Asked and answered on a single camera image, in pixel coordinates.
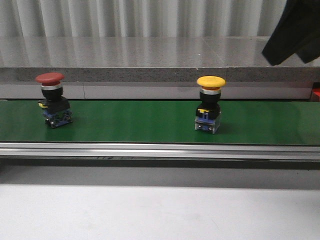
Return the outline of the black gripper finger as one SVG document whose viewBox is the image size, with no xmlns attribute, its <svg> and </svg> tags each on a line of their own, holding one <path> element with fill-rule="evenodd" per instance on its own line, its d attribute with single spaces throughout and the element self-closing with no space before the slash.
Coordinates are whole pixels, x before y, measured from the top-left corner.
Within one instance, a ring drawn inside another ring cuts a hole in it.
<svg viewBox="0 0 320 240">
<path fill-rule="evenodd" d="M 320 37 L 320 2 L 288 0 L 262 55 L 272 66 L 279 65 L 296 54 L 299 41 L 315 37 Z"/>
<path fill-rule="evenodd" d="M 306 38 L 297 43 L 296 54 L 306 64 L 320 57 L 320 38 Z"/>
</svg>

